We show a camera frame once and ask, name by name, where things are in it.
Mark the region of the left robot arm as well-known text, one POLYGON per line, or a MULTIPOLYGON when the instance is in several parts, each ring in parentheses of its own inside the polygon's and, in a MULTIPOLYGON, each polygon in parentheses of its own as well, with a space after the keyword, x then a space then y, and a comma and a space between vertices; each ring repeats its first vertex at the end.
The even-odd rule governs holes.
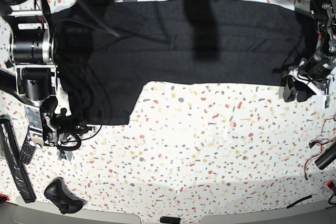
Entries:
POLYGON ((283 72, 286 85, 282 94, 285 102, 303 102, 315 96, 317 106, 326 109, 335 69, 335 0, 311 0, 310 14, 317 22, 317 48, 283 72))

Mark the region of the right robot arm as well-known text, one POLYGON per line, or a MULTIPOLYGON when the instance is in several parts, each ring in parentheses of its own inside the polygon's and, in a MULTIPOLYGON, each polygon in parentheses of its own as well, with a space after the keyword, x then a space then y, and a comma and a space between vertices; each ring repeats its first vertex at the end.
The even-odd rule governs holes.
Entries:
POLYGON ((89 127, 75 123, 66 110, 55 110, 58 81, 55 30, 47 0, 1 0, 1 18, 10 26, 9 60, 15 69, 16 94, 24 100, 27 136, 20 160, 29 164, 36 148, 57 148, 59 159, 70 161, 89 127))

